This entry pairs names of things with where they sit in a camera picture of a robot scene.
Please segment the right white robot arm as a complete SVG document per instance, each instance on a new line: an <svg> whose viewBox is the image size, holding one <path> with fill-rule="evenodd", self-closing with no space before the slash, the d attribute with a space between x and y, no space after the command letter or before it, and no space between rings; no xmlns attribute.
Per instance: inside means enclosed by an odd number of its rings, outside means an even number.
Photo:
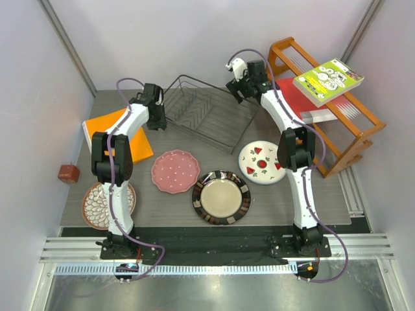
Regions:
<svg viewBox="0 0 415 311"><path fill-rule="evenodd" d="M323 241L311 185L315 131L298 118L275 81L268 79L264 61L236 58L226 68L233 73L226 87L235 99L256 99L280 130L277 159L287 172L294 202L292 246L297 254L309 255Z"/></svg>

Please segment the black wire dish rack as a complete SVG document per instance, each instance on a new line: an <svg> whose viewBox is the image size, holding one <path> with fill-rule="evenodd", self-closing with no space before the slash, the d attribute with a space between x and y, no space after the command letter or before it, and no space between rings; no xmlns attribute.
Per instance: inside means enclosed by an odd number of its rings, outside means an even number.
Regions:
<svg viewBox="0 0 415 311"><path fill-rule="evenodd" d="M177 129L232 154L253 121L258 105L238 103L225 87L179 75L165 90L166 119Z"/></svg>

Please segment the pink polka dot plate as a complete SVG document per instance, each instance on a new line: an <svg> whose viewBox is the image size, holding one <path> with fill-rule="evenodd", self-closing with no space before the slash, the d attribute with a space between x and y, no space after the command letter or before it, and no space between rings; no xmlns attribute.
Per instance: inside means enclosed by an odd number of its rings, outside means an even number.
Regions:
<svg viewBox="0 0 415 311"><path fill-rule="evenodd" d="M178 194L197 182L200 167L196 158L183 150L171 150L159 156L152 168L152 182L162 192Z"/></svg>

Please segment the black rimmed beige plate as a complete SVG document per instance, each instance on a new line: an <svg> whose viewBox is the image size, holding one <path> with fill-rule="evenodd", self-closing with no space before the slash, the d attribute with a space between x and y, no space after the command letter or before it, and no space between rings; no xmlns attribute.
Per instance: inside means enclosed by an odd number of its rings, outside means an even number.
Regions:
<svg viewBox="0 0 415 311"><path fill-rule="evenodd" d="M215 170L200 177L191 194L196 214L212 225L238 222L249 211L251 199L244 179L225 170Z"/></svg>

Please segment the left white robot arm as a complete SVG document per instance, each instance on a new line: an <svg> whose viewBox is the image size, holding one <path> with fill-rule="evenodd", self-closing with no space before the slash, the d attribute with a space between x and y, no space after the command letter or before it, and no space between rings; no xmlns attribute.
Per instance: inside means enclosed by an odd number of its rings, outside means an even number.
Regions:
<svg viewBox="0 0 415 311"><path fill-rule="evenodd" d="M128 100L119 84L116 88L126 109L114 125L103 132L95 132L91 139L91 171L102 185L109 211L109 227L106 240L100 242L102 250L132 258L138 250L134 222L128 206L128 183L133 171L130 140L142 127L165 130L167 121L163 105L164 90L157 84L143 84L143 89Z"/></svg>

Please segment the brown floral pattern plate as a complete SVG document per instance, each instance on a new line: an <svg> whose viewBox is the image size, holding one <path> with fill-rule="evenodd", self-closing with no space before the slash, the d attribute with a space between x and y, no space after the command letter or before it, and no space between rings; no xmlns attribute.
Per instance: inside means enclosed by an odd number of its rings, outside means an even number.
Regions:
<svg viewBox="0 0 415 311"><path fill-rule="evenodd" d="M125 233L131 232L134 223L131 217L136 206L136 192L131 184L124 182L121 187L111 183L97 182L85 194L82 203L82 216L88 225L95 229L109 229L121 235L119 226Z"/></svg>

